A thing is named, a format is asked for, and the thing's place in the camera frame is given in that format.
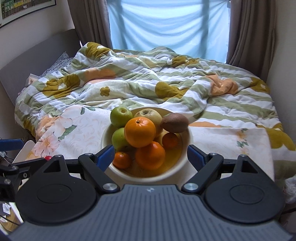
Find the small green apple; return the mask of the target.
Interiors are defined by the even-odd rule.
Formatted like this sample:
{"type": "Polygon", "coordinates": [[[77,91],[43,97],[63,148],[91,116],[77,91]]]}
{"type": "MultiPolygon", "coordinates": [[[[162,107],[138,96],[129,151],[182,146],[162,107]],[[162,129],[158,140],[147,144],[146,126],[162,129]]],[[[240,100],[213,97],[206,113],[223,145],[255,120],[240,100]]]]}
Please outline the small green apple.
{"type": "Polygon", "coordinates": [[[110,113],[110,122],[116,128],[123,128],[126,123],[133,118],[132,112],[122,106],[112,109],[110,113]]]}

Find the framed houses picture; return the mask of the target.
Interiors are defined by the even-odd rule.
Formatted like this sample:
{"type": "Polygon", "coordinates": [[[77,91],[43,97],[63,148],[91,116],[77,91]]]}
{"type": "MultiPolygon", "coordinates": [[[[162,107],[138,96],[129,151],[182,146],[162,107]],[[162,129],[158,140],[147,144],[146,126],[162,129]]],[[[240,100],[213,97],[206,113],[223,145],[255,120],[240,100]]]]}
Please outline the framed houses picture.
{"type": "Polygon", "coordinates": [[[55,0],[1,0],[1,27],[27,14],[55,5],[55,0]]]}

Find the grey headboard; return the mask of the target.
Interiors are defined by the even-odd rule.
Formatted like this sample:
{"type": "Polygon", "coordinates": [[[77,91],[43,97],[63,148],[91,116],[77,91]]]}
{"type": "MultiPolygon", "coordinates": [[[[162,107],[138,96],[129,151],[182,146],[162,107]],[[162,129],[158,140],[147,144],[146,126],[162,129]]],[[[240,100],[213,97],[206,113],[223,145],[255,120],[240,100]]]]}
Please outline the grey headboard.
{"type": "Polygon", "coordinates": [[[74,57],[81,48],[75,29],[56,34],[17,56],[1,69],[1,84],[12,104],[25,87],[29,74],[41,75],[66,52],[74,57]]]}

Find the left brown curtain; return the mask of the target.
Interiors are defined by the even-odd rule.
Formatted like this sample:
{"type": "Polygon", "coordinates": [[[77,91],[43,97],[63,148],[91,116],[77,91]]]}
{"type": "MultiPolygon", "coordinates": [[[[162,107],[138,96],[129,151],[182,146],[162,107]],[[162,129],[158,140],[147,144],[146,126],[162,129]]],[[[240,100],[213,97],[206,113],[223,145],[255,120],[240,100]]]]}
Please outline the left brown curtain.
{"type": "Polygon", "coordinates": [[[68,0],[67,2],[81,43],[96,42],[112,48],[107,1],[68,0]]]}

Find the tiny mandarin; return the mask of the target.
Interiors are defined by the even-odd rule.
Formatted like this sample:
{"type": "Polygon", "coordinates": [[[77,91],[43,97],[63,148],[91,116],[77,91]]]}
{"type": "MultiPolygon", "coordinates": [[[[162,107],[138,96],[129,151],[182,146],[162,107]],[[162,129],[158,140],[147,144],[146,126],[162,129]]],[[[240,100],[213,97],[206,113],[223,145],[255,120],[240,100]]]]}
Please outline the tiny mandarin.
{"type": "Polygon", "coordinates": [[[131,166],[132,159],[128,153],[117,152],[115,153],[112,164],[118,169],[126,169],[131,166]]]}

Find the brown kiwi with sticker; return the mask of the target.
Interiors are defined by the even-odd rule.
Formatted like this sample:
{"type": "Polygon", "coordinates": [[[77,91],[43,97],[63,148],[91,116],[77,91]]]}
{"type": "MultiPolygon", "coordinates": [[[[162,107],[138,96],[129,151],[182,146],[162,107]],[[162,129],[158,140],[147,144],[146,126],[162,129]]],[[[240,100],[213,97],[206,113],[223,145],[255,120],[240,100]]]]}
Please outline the brown kiwi with sticker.
{"type": "Polygon", "coordinates": [[[189,126],[189,120],[182,114],[170,113],[163,117],[161,127],[170,133],[182,133],[189,126]]]}

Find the brown curtain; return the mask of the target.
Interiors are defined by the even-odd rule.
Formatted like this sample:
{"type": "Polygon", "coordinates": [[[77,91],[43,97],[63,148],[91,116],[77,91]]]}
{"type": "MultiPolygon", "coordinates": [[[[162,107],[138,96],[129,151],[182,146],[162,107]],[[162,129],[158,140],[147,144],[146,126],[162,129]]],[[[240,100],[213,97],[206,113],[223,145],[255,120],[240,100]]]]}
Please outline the brown curtain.
{"type": "Polygon", "coordinates": [[[273,61],[276,1],[231,1],[226,63],[267,80],[273,61]]]}
{"type": "Polygon", "coordinates": [[[96,42],[112,48],[107,1],[68,0],[67,2],[81,43],[96,42]]]}

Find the small mandarin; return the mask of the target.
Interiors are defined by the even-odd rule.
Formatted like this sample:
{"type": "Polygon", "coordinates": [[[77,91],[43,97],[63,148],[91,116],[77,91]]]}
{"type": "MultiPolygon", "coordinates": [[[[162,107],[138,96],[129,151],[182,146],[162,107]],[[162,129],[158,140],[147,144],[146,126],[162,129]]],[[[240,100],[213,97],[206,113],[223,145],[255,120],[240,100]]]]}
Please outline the small mandarin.
{"type": "Polygon", "coordinates": [[[175,133],[166,133],[162,138],[162,144],[165,149],[175,148],[179,143],[179,138],[175,133]]]}

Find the right brown curtain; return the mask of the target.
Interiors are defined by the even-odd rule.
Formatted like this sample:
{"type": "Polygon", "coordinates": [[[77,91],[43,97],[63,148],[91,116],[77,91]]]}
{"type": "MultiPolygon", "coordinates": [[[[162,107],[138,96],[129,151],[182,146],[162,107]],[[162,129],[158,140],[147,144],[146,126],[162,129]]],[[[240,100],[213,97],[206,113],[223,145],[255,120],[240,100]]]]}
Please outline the right brown curtain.
{"type": "Polygon", "coordinates": [[[276,1],[231,1],[226,63],[267,80],[273,61],[276,1]]]}

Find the light blue window sheet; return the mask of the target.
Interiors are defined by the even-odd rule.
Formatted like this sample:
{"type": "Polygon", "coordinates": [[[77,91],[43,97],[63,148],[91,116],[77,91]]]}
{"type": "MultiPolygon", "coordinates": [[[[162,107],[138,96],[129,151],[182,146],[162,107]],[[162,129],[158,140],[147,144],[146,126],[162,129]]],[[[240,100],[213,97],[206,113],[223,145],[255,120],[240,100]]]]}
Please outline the light blue window sheet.
{"type": "Polygon", "coordinates": [[[107,1],[115,49],[165,46],[178,54],[225,63],[230,1],[107,1]]]}

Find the white plastic bag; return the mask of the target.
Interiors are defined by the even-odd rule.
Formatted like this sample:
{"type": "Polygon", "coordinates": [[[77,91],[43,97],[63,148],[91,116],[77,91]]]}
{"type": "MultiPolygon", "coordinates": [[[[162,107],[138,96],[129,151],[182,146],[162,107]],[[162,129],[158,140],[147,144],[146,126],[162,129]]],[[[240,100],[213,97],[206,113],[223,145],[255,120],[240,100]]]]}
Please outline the white plastic bag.
{"type": "Polygon", "coordinates": [[[285,202],[293,204],[296,201],[296,175],[285,180],[285,202]]]}

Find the small white box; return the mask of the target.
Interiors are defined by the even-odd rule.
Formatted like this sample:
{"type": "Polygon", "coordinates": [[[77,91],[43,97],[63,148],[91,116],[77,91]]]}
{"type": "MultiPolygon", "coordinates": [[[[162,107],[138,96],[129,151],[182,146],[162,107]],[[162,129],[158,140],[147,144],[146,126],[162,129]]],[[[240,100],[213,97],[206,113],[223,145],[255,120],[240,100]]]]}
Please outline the small white box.
{"type": "Polygon", "coordinates": [[[39,80],[40,78],[41,78],[40,76],[37,76],[37,75],[34,75],[34,74],[30,73],[30,75],[26,79],[25,87],[31,85],[32,83],[34,83],[35,81],[39,80]]]}

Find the striped floral duvet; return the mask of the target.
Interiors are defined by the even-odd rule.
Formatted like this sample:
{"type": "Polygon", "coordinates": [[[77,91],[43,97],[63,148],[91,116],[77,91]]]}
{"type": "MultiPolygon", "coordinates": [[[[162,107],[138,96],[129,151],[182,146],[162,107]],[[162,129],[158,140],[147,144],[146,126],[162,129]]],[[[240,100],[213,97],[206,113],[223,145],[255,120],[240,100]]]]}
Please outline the striped floral duvet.
{"type": "Polygon", "coordinates": [[[76,124],[62,121],[115,107],[164,108],[192,126],[266,130],[275,178],[295,175],[295,144],[283,131],[269,87],[228,64],[178,55],[166,47],[146,52],[86,43],[71,62],[34,81],[16,98],[15,120],[37,140],[32,156],[67,150],[76,124]]]}

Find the cream oval bowl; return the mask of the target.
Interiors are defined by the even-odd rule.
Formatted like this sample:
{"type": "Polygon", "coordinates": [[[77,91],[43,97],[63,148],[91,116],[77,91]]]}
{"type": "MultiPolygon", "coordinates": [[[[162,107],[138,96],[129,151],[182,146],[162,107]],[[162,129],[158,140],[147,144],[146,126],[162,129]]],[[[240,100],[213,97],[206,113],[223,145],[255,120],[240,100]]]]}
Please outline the cream oval bowl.
{"type": "Polygon", "coordinates": [[[180,183],[189,164],[189,120],[163,108],[115,107],[101,146],[111,145],[111,157],[98,161],[122,184],[180,183]]]}

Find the yellow pear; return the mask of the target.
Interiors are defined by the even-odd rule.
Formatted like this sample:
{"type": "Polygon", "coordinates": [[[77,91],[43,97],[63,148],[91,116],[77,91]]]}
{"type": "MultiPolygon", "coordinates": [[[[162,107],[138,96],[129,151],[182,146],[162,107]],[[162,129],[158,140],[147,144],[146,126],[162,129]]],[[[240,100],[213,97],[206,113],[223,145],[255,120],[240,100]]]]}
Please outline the yellow pear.
{"type": "Polygon", "coordinates": [[[145,108],[142,109],[140,111],[138,111],[134,117],[145,117],[148,118],[149,120],[151,120],[153,122],[153,124],[156,127],[156,137],[158,137],[161,132],[163,131],[163,128],[161,127],[161,123],[162,123],[162,116],[154,109],[151,108],[145,108]]]}

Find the large orange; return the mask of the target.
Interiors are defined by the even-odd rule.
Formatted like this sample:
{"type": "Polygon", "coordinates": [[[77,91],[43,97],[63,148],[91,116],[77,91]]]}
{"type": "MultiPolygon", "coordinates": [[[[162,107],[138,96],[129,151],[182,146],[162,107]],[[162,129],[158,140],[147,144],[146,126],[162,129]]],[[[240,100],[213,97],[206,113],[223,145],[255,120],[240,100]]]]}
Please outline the large orange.
{"type": "Polygon", "coordinates": [[[165,149],[158,142],[151,142],[149,145],[138,148],[135,151],[135,161],[145,170],[156,170],[164,163],[166,158],[165,149]]]}

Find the patterned grey pillow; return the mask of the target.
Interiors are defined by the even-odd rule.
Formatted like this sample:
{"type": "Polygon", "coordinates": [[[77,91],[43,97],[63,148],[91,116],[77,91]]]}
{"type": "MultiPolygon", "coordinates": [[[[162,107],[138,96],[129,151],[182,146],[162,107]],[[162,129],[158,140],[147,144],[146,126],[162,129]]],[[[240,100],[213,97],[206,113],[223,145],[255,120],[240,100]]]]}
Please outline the patterned grey pillow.
{"type": "Polygon", "coordinates": [[[66,67],[67,65],[70,64],[72,59],[73,58],[69,57],[69,55],[66,52],[62,53],[62,55],[55,61],[55,63],[43,72],[41,77],[45,77],[46,75],[51,74],[52,72],[55,72],[63,67],[66,67]]]}

